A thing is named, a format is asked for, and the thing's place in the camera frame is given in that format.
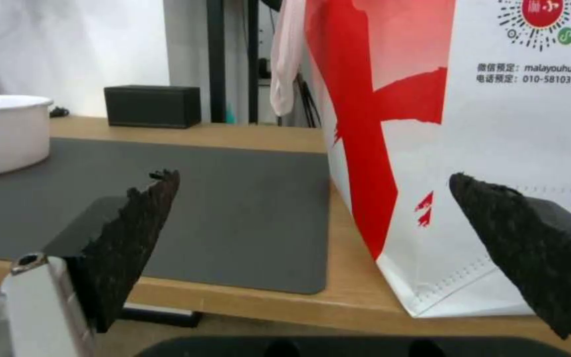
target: black desk mat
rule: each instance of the black desk mat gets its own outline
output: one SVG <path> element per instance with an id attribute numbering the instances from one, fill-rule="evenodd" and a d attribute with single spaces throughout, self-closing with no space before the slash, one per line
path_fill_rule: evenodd
<path id="1" fill-rule="evenodd" d="M 50 157 L 0 175 L 0 258 L 41 249 L 101 196 L 177 169 L 179 192 L 143 275 L 314 294 L 326 286 L 324 154 L 52 140 Z"/>

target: white wall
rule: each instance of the white wall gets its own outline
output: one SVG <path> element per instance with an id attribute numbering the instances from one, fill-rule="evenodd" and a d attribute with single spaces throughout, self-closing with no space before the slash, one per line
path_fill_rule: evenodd
<path id="1" fill-rule="evenodd" d="M 169 82 L 162 0 L 0 0 L 0 94 L 105 116 L 105 86 Z"/>

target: black speaker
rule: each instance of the black speaker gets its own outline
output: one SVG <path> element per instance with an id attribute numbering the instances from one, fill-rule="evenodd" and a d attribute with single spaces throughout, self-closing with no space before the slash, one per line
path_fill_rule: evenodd
<path id="1" fill-rule="evenodd" d="M 186 129 L 202 121 L 197 87 L 107 87 L 105 105 L 112 126 Z"/>

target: white bowl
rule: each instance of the white bowl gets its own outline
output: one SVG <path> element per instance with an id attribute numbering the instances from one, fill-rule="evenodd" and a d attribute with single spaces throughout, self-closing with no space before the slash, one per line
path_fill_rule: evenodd
<path id="1" fill-rule="evenodd" d="M 45 159 L 50 153 L 51 99 L 0 95 L 0 173 Z"/>

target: white plastic bag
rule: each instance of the white plastic bag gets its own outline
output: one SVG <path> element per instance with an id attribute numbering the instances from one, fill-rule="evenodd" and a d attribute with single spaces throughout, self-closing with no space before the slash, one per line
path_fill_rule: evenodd
<path id="1" fill-rule="evenodd" d="M 294 105 L 293 81 L 299 71 L 303 50 L 304 0 L 284 1 L 270 52 L 270 104 L 279 116 L 287 115 Z"/>
<path id="2" fill-rule="evenodd" d="M 307 0 L 304 34 L 331 175 L 405 309 L 530 313 L 448 179 L 571 211 L 571 2 Z"/>

